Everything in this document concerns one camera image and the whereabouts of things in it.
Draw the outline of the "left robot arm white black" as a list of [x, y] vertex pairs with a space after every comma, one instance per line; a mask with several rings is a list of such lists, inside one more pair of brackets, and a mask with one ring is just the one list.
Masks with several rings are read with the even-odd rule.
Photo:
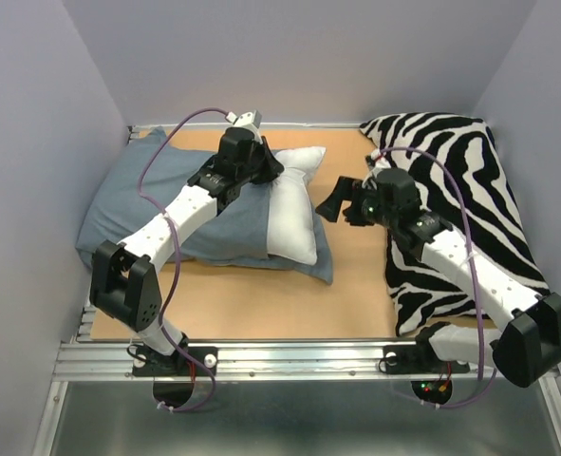
[[216, 154], [190, 177], [178, 195], [132, 235], [106, 240], [92, 256], [89, 301], [136, 333], [165, 373], [187, 363], [186, 336], [164, 317], [158, 274], [181, 243], [218, 217], [247, 184], [266, 184], [284, 170], [254, 124], [234, 123]]

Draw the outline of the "blue striped pillowcase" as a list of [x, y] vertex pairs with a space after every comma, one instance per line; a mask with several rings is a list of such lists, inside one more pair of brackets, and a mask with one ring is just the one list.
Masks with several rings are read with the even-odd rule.
[[308, 192], [326, 155], [323, 146], [275, 151], [284, 168], [277, 178], [245, 184], [228, 208], [188, 230], [188, 217], [209, 199], [187, 180], [213, 153], [178, 149], [165, 139], [156, 128], [132, 141], [104, 178], [75, 244], [85, 265], [104, 241], [124, 241], [138, 256], [163, 246], [163, 261], [296, 271], [332, 283], [331, 251]]

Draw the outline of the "white pillow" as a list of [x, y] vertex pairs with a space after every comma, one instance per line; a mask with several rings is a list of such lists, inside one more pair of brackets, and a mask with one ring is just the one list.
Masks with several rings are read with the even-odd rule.
[[307, 146], [273, 153], [284, 170], [271, 183], [267, 230], [270, 255], [308, 266], [317, 262], [308, 185], [326, 152], [323, 146]]

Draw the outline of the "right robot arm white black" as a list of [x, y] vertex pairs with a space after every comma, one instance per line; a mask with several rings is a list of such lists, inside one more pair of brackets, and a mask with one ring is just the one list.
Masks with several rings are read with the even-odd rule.
[[526, 388], [561, 363], [561, 295], [541, 295], [479, 254], [451, 223], [424, 209], [406, 171], [384, 169], [367, 180], [341, 176], [316, 212], [330, 222], [382, 225], [404, 253], [442, 273], [494, 322], [483, 331], [444, 322], [421, 330], [413, 348], [419, 368], [477, 363]]

